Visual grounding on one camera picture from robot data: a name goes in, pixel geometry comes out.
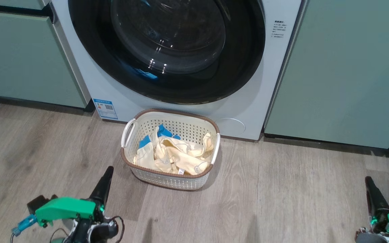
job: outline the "gray wood flooring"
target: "gray wood flooring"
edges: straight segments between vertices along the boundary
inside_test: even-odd
[[[107,214],[124,218],[125,243],[346,243],[368,226],[366,175],[389,202],[389,158],[264,140],[223,139],[199,191],[148,185],[119,154],[124,124],[74,113],[0,103],[0,242],[31,199],[88,197],[109,165]],[[48,242],[56,226],[14,242]]]

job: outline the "laundry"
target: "laundry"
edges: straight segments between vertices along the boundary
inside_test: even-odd
[[[198,175],[209,166],[213,149],[209,133],[204,135],[203,145],[200,145],[182,141],[162,124],[139,142],[133,163],[166,173]]]

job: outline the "perforated basket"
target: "perforated basket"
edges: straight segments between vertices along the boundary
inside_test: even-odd
[[[199,175],[178,175],[147,169],[133,164],[139,142],[152,134],[156,126],[163,124],[172,134],[177,134],[181,140],[203,144],[204,135],[209,132],[213,140],[214,150],[211,163]],[[142,181],[172,189],[196,190],[207,181],[213,168],[220,145],[220,133],[214,121],[200,116],[183,112],[162,109],[149,109],[136,115],[124,128],[121,138],[121,156],[130,166],[133,174]]]

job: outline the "round glass door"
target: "round glass door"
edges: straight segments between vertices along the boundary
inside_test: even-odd
[[[104,71],[167,103],[225,98],[250,80],[262,58],[257,0],[69,0],[69,9]]]

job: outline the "basket handle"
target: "basket handle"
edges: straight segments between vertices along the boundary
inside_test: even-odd
[[[122,137],[121,137],[121,147],[122,148],[125,148],[127,147],[127,143],[130,141],[130,138],[131,138],[131,134],[133,134],[133,130],[134,130],[134,127],[136,126],[136,118],[133,118],[131,119],[127,125],[125,125],[125,128],[124,128],[124,131],[122,132]]]
[[[216,150],[214,151],[213,158],[211,160],[212,165],[214,164],[214,162],[216,162],[217,154],[219,153],[219,146],[220,146],[220,133],[217,134]]]

